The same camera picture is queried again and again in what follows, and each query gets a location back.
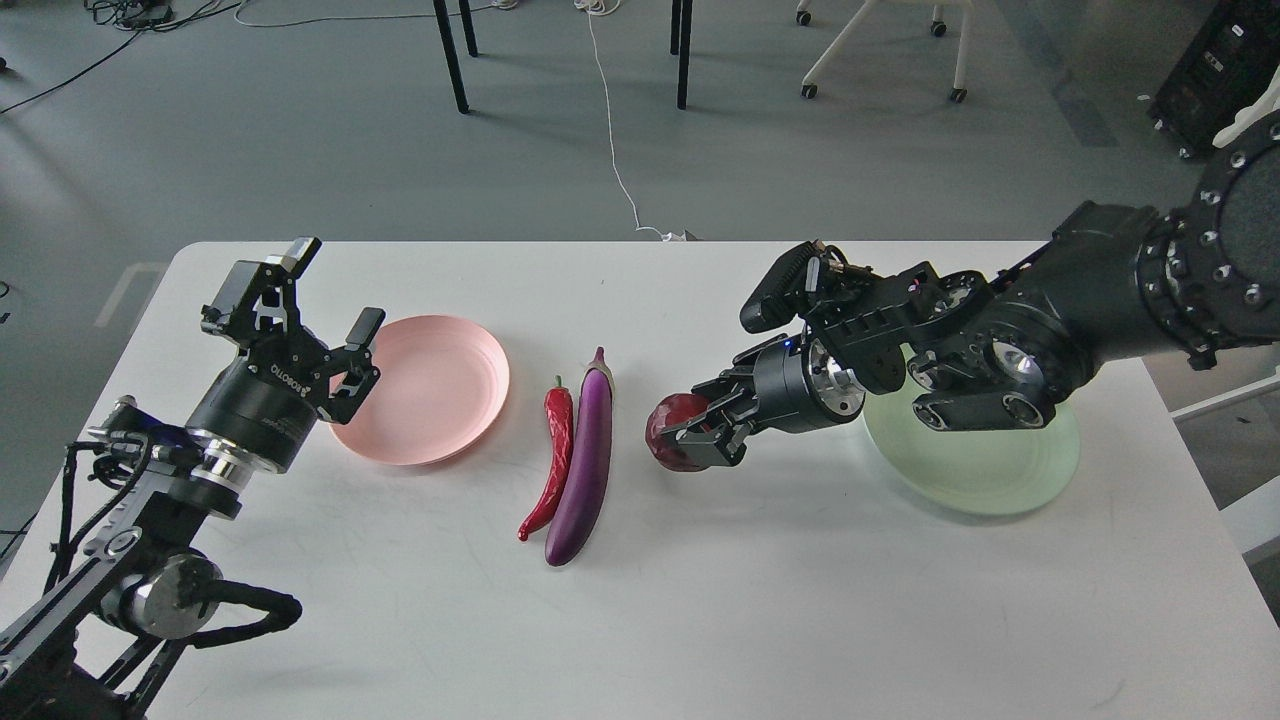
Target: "floor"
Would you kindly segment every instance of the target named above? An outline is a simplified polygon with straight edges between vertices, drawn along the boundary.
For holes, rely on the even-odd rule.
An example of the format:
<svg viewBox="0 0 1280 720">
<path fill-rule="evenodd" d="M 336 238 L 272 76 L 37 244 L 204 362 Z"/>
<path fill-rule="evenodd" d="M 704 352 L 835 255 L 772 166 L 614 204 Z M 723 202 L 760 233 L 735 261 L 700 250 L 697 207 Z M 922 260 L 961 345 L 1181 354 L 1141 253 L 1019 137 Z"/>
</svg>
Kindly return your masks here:
<svg viewBox="0 0 1280 720">
<path fill-rule="evenodd" d="M 708 241 L 1028 240 L 1047 238 L 1085 199 L 1189 200 L 1201 168 L 1178 158 L 1146 109 L 1211 0 L 975 4 L 960 105 L 947 101 L 959 18 L 933 38 L 928 9 L 914 6 L 877 10 L 805 100 L 800 78 L 855 4 L 819 1 L 800 27 L 786 3 L 695 3 L 684 111 L 664 1 L 625 0 L 590 20 L 570 0 L 477 12 L 481 54 L 462 56 L 470 115 L 454 109 L 433 19 L 256 28 L 228 12 L 140 36 L 0 118 L 0 281 L 10 288 L 0 297 L 0 528 L 20 529 L 61 446 L 97 420 L 86 409 L 168 260 L 191 242 L 653 242 L 686 229 Z M 184 15 L 201 3 L 173 5 Z M 430 4 L 241 10 L 269 24 Z M 0 4 L 10 65 L 0 105 L 128 37 L 72 3 Z M 1276 361 L 1242 354 L 1212 378 L 1176 357 L 1152 369 L 1180 407 Z"/>
</svg>

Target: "chair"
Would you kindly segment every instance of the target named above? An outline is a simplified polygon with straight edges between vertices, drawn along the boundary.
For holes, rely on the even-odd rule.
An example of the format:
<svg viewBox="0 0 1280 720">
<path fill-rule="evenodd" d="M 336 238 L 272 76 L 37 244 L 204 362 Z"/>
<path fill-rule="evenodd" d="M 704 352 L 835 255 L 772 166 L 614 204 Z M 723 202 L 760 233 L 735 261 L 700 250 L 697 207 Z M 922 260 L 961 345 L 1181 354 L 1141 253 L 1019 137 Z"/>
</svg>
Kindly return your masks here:
<svg viewBox="0 0 1280 720">
<path fill-rule="evenodd" d="M 809 13 L 810 1 L 812 0 L 800 0 L 800 4 L 796 5 L 796 22 L 803 26 L 808 26 L 809 22 L 813 19 L 813 15 Z M 840 35 L 836 36 L 836 40 L 832 41 L 832 44 L 827 47 L 827 50 L 822 54 L 822 56 L 818 58 L 818 61 L 814 63 L 813 68 L 809 69 L 809 74 L 804 76 L 804 81 L 801 81 L 800 85 L 800 94 L 810 100 L 818 95 L 818 77 L 822 74 L 822 70 L 836 56 L 836 53 L 840 51 L 845 41 L 849 40 L 849 36 L 854 32 L 854 28 L 856 28 L 859 23 L 867 19 L 868 13 L 870 13 L 872 9 L 876 8 L 877 5 L 881 5 L 882 3 L 886 1 L 911 3 L 915 5 L 933 5 L 933 20 L 929 24 L 929 33 L 933 35 L 933 37 L 942 37 L 947 32 L 947 24 L 942 22 L 942 6 L 960 5 L 961 10 L 960 50 L 956 53 L 956 74 L 955 74 L 955 82 L 952 83 L 951 87 L 950 99 L 952 102 L 964 102 L 965 96 L 969 94 L 969 91 L 964 86 L 964 68 L 965 68 L 965 60 L 968 59 L 969 55 L 969 37 L 972 31 L 969 18 L 973 14 L 973 0 L 865 0 L 865 3 L 863 3 L 863 6 L 859 8 L 858 12 L 854 14 L 852 19 L 849 20 L 849 24 L 845 26 L 845 29 L 840 31 Z"/>
</svg>

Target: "black table leg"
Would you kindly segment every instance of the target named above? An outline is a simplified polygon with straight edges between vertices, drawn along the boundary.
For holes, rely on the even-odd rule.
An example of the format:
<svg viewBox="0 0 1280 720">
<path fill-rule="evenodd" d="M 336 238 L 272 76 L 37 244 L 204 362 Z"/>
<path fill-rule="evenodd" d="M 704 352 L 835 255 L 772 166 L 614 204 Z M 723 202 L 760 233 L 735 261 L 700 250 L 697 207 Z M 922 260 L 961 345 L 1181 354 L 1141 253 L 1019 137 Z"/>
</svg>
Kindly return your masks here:
<svg viewBox="0 0 1280 720">
<path fill-rule="evenodd" d="M 476 50 L 476 31 L 471 24 L 471 3 L 458 0 L 458 9 L 462 10 L 462 35 L 467 38 L 467 55 L 475 58 L 480 55 L 480 51 Z"/>
<path fill-rule="evenodd" d="M 435 23 L 440 26 L 440 42 L 444 44 L 444 60 L 449 64 L 449 81 L 453 83 L 453 99 L 458 101 L 458 111 L 463 115 L 471 111 L 467 106 L 467 91 L 462 87 L 462 70 L 458 68 L 458 51 L 453 47 L 453 29 L 449 28 L 449 9 L 444 0 L 433 0 Z"/>
<path fill-rule="evenodd" d="M 680 4 L 685 0 L 671 0 L 671 54 L 680 54 Z"/>
<path fill-rule="evenodd" d="M 680 85 L 676 87 L 676 108 L 685 109 L 689 96 L 689 36 L 692 32 L 694 0 L 681 0 L 680 9 Z"/>
</svg>

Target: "purple eggplant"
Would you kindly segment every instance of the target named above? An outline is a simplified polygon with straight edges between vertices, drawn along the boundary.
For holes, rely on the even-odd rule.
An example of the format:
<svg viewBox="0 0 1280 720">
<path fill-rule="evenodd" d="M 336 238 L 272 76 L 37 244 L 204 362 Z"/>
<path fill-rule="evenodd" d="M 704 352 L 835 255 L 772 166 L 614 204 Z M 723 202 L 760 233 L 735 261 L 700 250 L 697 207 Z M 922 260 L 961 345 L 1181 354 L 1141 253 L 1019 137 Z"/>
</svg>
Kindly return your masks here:
<svg viewBox="0 0 1280 720">
<path fill-rule="evenodd" d="M 548 565 L 564 565 L 577 556 L 595 528 L 604 506 L 609 482 L 609 454 L 613 450 L 613 373 L 604 364 L 604 348 L 586 366 L 582 391 L 577 396 L 577 429 L 573 456 L 559 507 L 547 533 Z"/>
</svg>

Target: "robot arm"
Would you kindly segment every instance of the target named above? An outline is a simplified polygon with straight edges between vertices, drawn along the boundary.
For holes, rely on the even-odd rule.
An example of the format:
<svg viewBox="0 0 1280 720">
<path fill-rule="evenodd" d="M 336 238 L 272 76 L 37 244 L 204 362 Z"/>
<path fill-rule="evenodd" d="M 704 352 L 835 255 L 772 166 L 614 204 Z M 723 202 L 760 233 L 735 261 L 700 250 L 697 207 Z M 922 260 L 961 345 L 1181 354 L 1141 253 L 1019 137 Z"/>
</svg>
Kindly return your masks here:
<svg viewBox="0 0 1280 720">
<path fill-rule="evenodd" d="M 881 277 L 836 247 L 794 247 L 740 322 L 760 333 L 799 316 L 804 329 L 695 386 L 705 409 L 650 428 L 650 446 L 673 469 L 737 465 L 749 436 L 849 423 L 867 392 L 908 378 L 934 430 L 1042 428 L 1108 360 L 1181 350 L 1201 370 L 1221 350 L 1274 342 L 1277 299 L 1280 111 L 1207 165 L 1189 205 L 1162 215 L 1084 202 L 989 282 L 938 277 L 929 263 Z"/>
<path fill-rule="evenodd" d="M 301 616 L 288 594 L 224 580 L 191 542 L 209 515 L 236 516 L 256 470 L 288 470 L 316 419 L 349 420 L 378 380 L 369 345 L 381 310 L 366 307 L 335 348 L 300 322 L 294 281 L 319 247 L 303 238 L 283 256 L 232 269 L 201 328 L 239 352 L 186 427 L 163 424 L 125 397 L 90 429 L 96 442 L 73 443 L 69 465 L 76 450 L 95 450 L 95 471 L 116 493 L 76 536 L 64 518 L 44 597 L 0 632 L 0 717 L 140 719 L 187 647 L 250 639 Z M 72 569 L 93 530 L 87 559 Z M 201 632 L 221 602 L 266 615 Z M 76 628 L 91 614 L 136 638 L 99 676 L 76 664 Z M 148 657 L 134 689 L 118 692 Z"/>
</svg>

